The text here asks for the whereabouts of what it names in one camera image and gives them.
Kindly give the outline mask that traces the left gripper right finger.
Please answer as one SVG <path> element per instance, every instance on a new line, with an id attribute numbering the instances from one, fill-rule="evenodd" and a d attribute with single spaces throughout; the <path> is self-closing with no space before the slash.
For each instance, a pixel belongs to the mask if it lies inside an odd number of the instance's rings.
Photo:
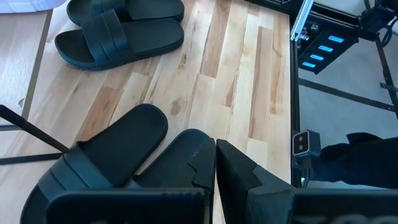
<path id="1" fill-rule="evenodd" d="M 397 223 L 395 190 L 298 189 L 222 139 L 216 165 L 226 223 Z"/>

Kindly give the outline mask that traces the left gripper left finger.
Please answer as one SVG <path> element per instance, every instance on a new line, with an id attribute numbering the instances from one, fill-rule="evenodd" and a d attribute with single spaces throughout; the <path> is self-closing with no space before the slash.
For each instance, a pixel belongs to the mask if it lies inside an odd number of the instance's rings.
<path id="1" fill-rule="evenodd" d="M 167 187 L 80 190 L 50 202 L 47 223 L 211 223 L 216 144 L 209 138 Z"/>

